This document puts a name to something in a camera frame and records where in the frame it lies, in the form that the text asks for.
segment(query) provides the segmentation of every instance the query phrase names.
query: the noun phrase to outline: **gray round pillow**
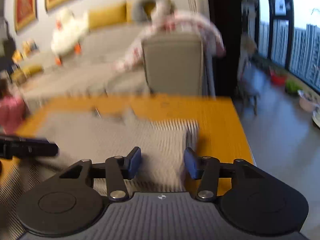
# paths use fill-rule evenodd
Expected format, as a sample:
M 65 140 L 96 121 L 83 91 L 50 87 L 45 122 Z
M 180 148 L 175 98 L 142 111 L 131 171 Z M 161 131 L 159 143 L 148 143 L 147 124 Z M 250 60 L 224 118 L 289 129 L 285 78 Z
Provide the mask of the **gray round pillow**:
M 151 17 L 146 14 L 144 7 L 148 3 L 156 3 L 157 1 L 158 0 L 136 0 L 132 5 L 132 20 L 134 22 L 151 21 Z

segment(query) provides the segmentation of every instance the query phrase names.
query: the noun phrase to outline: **white duck plush toy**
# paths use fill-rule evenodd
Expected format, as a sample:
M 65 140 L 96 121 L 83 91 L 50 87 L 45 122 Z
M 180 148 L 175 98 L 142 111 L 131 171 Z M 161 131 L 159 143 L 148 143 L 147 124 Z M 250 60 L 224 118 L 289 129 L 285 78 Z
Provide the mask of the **white duck plush toy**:
M 88 14 L 82 18 L 74 18 L 68 8 L 59 11 L 56 18 L 57 28 L 53 31 L 51 50 L 56 55 L 56 64 L 61 65 L 61 56 L 74 49 L 76 54 L 81 53 L 79 41 L 88 33 Z

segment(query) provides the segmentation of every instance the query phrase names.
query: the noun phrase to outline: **folded clothing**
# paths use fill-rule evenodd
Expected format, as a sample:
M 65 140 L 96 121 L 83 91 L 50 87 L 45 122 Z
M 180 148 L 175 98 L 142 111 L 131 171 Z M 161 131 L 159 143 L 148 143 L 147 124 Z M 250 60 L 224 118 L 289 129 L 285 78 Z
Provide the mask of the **folded clothing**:
M 0 188 L 0 239 L 17 239 L 24 232 L 14 207 L 26 190 L 57 171 L 81 159 L 103 163 L 107 158 L 126 156 L 139 146 L 142 164 L 132 180 L 126 180 L 129 194 L 134 191 L 184 191 L 183 152 L 196 148 L 198 125 L 194 120 L 150 122 L 138 119 L 132 110 L 113 117 L 98 118 L 93 113 L 49 114 L 37 136 L 54 141 L 60 148 L 57 158 L 21 160 L 12 168 Z M 95 179 L 94 189 L 107 194 L 105 179 Z

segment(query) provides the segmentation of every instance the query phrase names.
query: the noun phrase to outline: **orange beak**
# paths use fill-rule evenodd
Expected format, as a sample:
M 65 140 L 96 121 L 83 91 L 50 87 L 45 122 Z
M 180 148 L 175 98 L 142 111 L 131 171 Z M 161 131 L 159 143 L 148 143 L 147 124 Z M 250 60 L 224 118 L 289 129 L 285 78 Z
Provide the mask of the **orange beak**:
M 60 21 L 56 21 L 56 26 L 57 26 L 57 29 L 58 30 L 61 30 L 62 29 L 62 24 L 61 24 L 61 22 Z

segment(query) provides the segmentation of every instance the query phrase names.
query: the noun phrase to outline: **pink shirt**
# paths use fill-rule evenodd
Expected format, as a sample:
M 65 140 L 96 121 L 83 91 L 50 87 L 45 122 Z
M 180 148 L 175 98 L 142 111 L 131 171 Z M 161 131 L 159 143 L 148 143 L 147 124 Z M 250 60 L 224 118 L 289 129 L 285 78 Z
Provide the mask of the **pink shirt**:
M 14 134 L 23 121 L 26 105 L 22 97 L 4 97 L 0 100 L 0 125 L 5 134 Z

